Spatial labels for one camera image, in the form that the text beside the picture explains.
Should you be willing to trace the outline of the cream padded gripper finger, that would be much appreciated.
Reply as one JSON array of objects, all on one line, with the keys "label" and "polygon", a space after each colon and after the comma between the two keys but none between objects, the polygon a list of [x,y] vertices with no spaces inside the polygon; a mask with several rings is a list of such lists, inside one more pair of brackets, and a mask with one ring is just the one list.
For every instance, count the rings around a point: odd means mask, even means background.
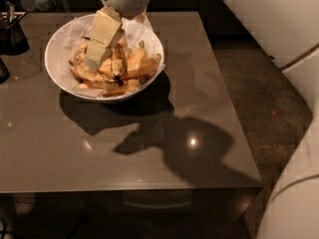
[{"label": "cream padded gripper finger", "polygon": [[144,24],[147,21],[147,12],[143,11],[134,18],[134,21],[139,24]]},{"label": "cream padded gripper finger", "polygon": [[97,70],[121,38],[122,17],[113,7],[105,6],[95,14],[85,52],[86,65]]}]

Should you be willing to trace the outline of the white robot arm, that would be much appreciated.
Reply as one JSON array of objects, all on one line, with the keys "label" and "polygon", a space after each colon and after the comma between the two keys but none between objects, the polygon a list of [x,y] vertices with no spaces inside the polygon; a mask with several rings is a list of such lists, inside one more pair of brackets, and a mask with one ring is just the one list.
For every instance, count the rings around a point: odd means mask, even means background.
[{"label": "white robot arm", "polygon": [[[219,15],[228,15],[224,19],[235,20],[234,25],[240,25],[229,9],[221,9],[221,0],[152,0],[151,10],[160,9],[171,11],[172,9],[186,10],[198,9],[201,20],[206,21],[203,15],[212,13],[208,5],[214,6]],[[209,21],[216,21],[217,16],[208,16]],[[226,77],[226,85],[230,90],[230,97],[234,107],[239,112],[239,120],[243,125],[245,136],[248,138],[252,155],[261,172],[264,188],[211,188],[196,190],[160,190],[160,191],[119,191],[99,193],[107,202],[101,202],[101,210],[94,217],[94,224],[100,224],[100,232],[90,232],[86,238],[95,239],[257,239],[260,230],[262,214],[275,182],[279,179],[288,159],[292,157],[295,145],[299,143],[304,130],[308,128],[313,119],[310,109],[304,100],[284,79],[270,59],[265,58],[261,48],[252,48],[252,37],[248,34],[241,35],[239,41],[230,36],[209,36],[209,41],[215,46],[217,41],[217,62]],[[127,135],[126,141],[117,145],[115,151],[122,157],[129,157],[133,152],[124,149],[125,143],[136,143],[140,147],[147,143],[142,141],[141,133],[153,132],[161,136],[168,136],[172,140],[172,146],[177,147],[173,136],[181,136],[182,125],[204,126],[199,119],[187,117],[178,119],[174,117],[173,104],[168,100],[171,92],[171,84],[165,73],[149,90],[119,105],[106,105],[105,112],[116,112],[125,116],[135,116],[142,119],[139,130]],[[112,204],[120,203],[124,196],[137,197],[142,203],[147,200],[155,200],[162,204],[165,197],[172,200],[174,194],[179,194],[177,203],[181,203],[181,197],[187,196],[187,200],[193,200],[193,204],[199,204],[199,210],[194,210],[195,205],[188,205],[181,210],[177,207],[166,208],[164,211],[144,209],[128,209],[125,212],[112,212]]]}]

